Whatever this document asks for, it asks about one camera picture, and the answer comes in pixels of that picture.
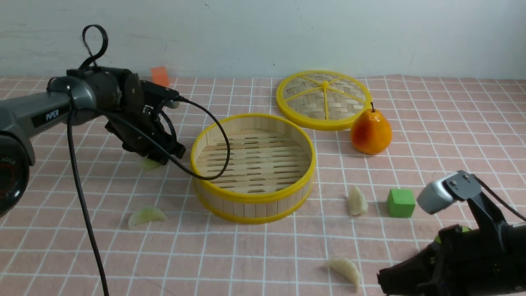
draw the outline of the white wall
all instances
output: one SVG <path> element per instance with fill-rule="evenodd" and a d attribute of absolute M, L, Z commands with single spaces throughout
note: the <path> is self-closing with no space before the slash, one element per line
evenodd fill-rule
<path fill-rule="evenodd" d="M 0 73 L 78 67 L 97 23 L 101 63 L 142 75 L 526 78 L 525 15 L 526 0 L 2 0 Z"/>

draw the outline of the orange block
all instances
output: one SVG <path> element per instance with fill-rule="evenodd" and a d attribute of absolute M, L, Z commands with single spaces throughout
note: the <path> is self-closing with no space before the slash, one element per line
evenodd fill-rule
<path fill-rule="evenodd" d="M 168 72 L 165 67 L 151 68 L 152 82 L 164 87 L 170 86 L 170 80 L 168 79 Z"/>

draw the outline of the black cable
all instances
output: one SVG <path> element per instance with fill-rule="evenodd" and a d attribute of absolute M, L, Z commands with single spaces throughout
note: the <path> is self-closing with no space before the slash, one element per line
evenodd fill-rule
<path fill-rule="evenodd" d="M 481 179 L 479 179 L 477 176 L 473 175 L 475 180 L 479 182 L 479 184 L 482 186 L 482 188 L 486 189 L 486 191 L 498 202 L 500 202 L 508 211 L 512 212 L 515 216 L 519 217 L 522 221 L 526 221 L 526 217 L 524 217 L 521 213 L 517 212 L 514 208 L 512 208 L 509 204 L 507 204 L 502 198 L 500 198 L 489 186 L 484 183 Z"/>
<path fill-rule="evenodd" d="M 90 27 L 97 28 L 100 31 L 100 33 L 102 34 L 102 36 L 103 36 L 102 48 L 100 49 L 100 51 L 95 56 L 91 53 L 91 50 L 89 49 L 89 46 L 86 43 L 86 31 Z M 89 58 L 86 59 L 82 63 L 82 65 L 80 66 L 79 69 L 84 70 L 91 63 L 93 63 L 95 65 L 95 67 L 97 67 L 97 64 L 96 64 L 95 61 L 98 58 L 100 58 L 106 52 L 106 49 L 108 47 L 108 37 L 107 37 L 106 31 L 99 25 L 86 26 L 84 28 L 83 32 L 82 32 L 82 39 L 83 39 L 85 47 L 88 49 Z M 99 270 L 100 281 L 101 281 L 101 284 L 102 284 L 103 293 L 104 293 L 104 296 L 109 296 L 108 283 L 106 281 L 106 273 L 104 272 L 104 266 L 103 266 L 103 263 L 102 263 L 102 259 L 100 258 L 100 252 L 99 252 L 99 249 L 98 249 L 98 246 L 97 246 L 97 242 L 95 240 L 95 235 L 93 234 L 93 227 L 92 227 L 92 224 L 91 224 L 91 219 L 89 217 L 88 208 L 86 206 L 86 200 L 84 198 L 84 191 L 82 189 L 82 184 L 81 184 L 80 176 L 79 176 L 79 172 L 78 172 L 77 157 L 75 155 L 75 144 L 73 143 L 73 118 L 76 115 L 76 113 L 79 110 L 87 110 L 87 111 L 91 111 L 93 113 L 96 113 L 98 115 L 105 116 L 108 119 L 116 120 L 116 121 L 121 122 L 122 124 L 127 125 L 129 128 L 131 128 L 135 132 L 139 133 L 142 137 L 144 137 L 147 140 L 149 140 L 156 148 L 158 148 L 161 152 L 163 152 L 172 162 L 174 162 L 184 172 L 186 172 L 187 174 L 189 174 L 189 175 L 191 175 L 191 176 L 193 176 L 195 178 L 198 178 L 198 179 L 201 179 L 201 180 L 205 180 L 205 181 L 211 181 L 211 180 L 217 179 L 226 171 L 228 163 L 229 163 L 229 160 L 230 160 L 230 143 L 228 142 L 228 137 L 227 137 L 227 135 L 225 133 L 225 130 L 221 126 L 221 124 L 216 119 L 216 117 L 213 114 L 211 114 L 208 110 L 206 110 L 204 107 L 200 106 L 199 104 L 191 102 L 191 101 L 189 101 L 189 100 L 187 100 L 187 99 L 185 99 L 185 98 L 183 98 L 181 96 L 176 98 L 176 99 L 174 99 L 174 101 L 185 102 L 185 103 L 191 104 L 191 105 L 193 105 L 195 107 L 198 107 L 199 109 L 203 110 L 206 114 L 208 114 L 212 118 L 212 120 L 214 120 L 214 122 L 217 124 L 217 126 L 221 130 L 221 133 L 222 133 L 223 137 L 225 138 L 225 141 L 226 141 L 226 144 L 227 144 L 227 158 L 225 160 L 225 165 L 223 166 L 223 169 L 217 175 L 212 176 L 212 177 L 200 176 L 200 175 L 190 171 L 189 169 L 184 167 L 182 164 L 180 164 L 168 151 L 166 151 L 161 145 L 159 145 L 149 135 L 145 134 L 143 131 L 138 129 L 133 124 L 129 123 L 127 120 L 124 120 L 124 119 L 120 118 L 119 116 L 116 116 L 115 114 L 113 114 L 111 112 L 106 112 L 106 111 L 99 110 L 99 109 L 96 109 L 96 108 L 76 107 L 75 106 L 75 100 L 73 98 L 73 95 L 71 93 L 71 89 L 69 88 L 69 86 L 66 86 L 67 90 L 51 90 L 49 88 L 49 86 L 51 84 L 51 81 L 56 79 L 56 78 L 57 77 L 53 77 L 53 78 L 51 78 L 48 81 L 46 91 L 47 92 L 51 92 L 51 91 L 64 92 L 64 93 L 66 93 L 69 96 L 69 99 L 70 99 L 72 111 L 70 112 L 69 117 L 68 117 L 68 121 L 67 121 L 67 139 L 68 139 L 69 156 L 70 156 L 70 159 L 71 159 L 71 166 L 72 166 L 72 169 L 73 169 L 73 178 L 75 179 L 75 186 L 77 188 L 78 199 L 80 201 L 80 207 L 82 208 L 82 214 L 84 216 L 84 222 L 86 223 L 86 230 L 88 232 L 89 241 L 90 241 L 90 243 L 92 245 L 93 254 L 95 255 L 95 260 L 97 261 L 97 268 Z M 168 118 L 166 113 L 164 113 L 162 111 L 162 109 L 163 109 L 163 107 L 164 107 L 164 105 L 166 104 L 167 101 L 172 101 L 172 99 L 164 100 L 163 103 L 155 109 L 155 115 L 156 115 L 155 118 L 156 118 L 156 120 L 158 120 L 158 116 L 161 115 L 165 119 L 165 121 L 166 121 L 166 123 L 168 125 L 168 128 L 170 129 L 170 133 L 172 135 L 172 141 L 171 141 L 171 145 L 170 145 L 170 149 L 169 149 L 169 150 L 171 150 L 173 148 L 173 146 L 175 145 L 176 132 L 175 132 L 175 128 L 174 128 L 170 118 Z"/>
<path fill-rule="evenodd" d="M 97 261 L 97 267 L 100 274 L 100 281 L 102 284 L 102 290 L 104 296 L 109 296 L 108 283 L 106 282 L 106 274 L 104 272 L 104 266 L 102 259 L 100 258 L 100 253 L 97 247 L 97 242 L 95 240 L 95 235 L 93 234 L 93 228 L 91 219 L 89 218 L 88 207 L 86 206 L 86 200 L 84 199 L 84 191 L 82 190 L 82 184 L 80 182 L 80 177 L 77 167 L 77 157 L 75 155 L 75 145 L 73 143 L 73 114 L 69 114 L 67 121 L 67 142 L 69 148 L 69 157 L 71 158 L 71 167 L 73 169 L 73 178 L 75 179 L 75 186 L 77 187 L 78 199 L 80 201 L 80 207 L 82 208 L 82 215 L 84 216 L 84 222 L 86 223 L 86 230 L 88 231 L 89 242 L 92 245 L 93 253 L 95 255 L 95 260 Z"/>

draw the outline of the gray robot arm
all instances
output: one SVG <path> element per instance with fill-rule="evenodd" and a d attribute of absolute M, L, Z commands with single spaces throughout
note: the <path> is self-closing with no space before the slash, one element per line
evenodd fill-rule
<path fill-rule="evenodd" d="M 162 165 L 169 157 L 159 146 L 182 158 L 185 147 L 177 142 L 175 131 L 164 131 L 159 120 L 159 111 L 165 105 L 177 107 L 173 102 L 178 99 L 183 98 L 177 91 L 141 81 L 130 70 L 88 67 L 50 80 L 46 92 L 0 101 L 0 217 L 14 207 L 27 187 L 29 167 L 36 162 L 31 138 L 68 122 L 70 116 L 74 126 L 98 117 L 93 110 L 111 113 L 106 130 L 122 141 L 126 151 Z M 136 129 L 150 135 L 157 145 Z"/>
<path fill-rule="evenodd" d="M 99 97 L 87 81 L 64 76 L 50 81 L 48 92 L 0 101 L 0 132 L 19 141 L 27 153 L 29 165 L 34 165 L 36 160 L 31 138 L 59 123 L 65 123 L 73 105 L 91 108 L 102 106 L 107 111 L 118 106 L 120 96 L 116 79 L 109 75 L 99 79 L 101 82 L 96 87 L 107 89 L 106 94 L 99 94 Z M 67 93 L 68 89 L 73 102 Z M 79 113 L 73 123 L 81 125 L 97 116 L 86 112 Z"/>

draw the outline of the bamboo steamer basket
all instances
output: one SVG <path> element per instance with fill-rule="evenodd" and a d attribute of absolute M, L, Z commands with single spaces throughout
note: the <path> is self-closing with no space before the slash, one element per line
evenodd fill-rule
<path fill-rule="evenodd" d="M 197 197 L 213 214 L 243 224 L 263 224 L 294 213 L 312 189 L 315 149 L 293 122 L 268 114 L 242 114 L 220 121 L 230 143 L 224 174 L 193 178 Z M 221 171 L 225 139 L 214 124 L 197 137 L 191 167 L 203 176 Z"/>
<path fill-rule="evenodd" d="M 305 71 L 284 79 L 276 91 L 280 111 L 299 126 L 319 131 L 350 129 L 371 108 L 369 90 L 331 71 Z"/>

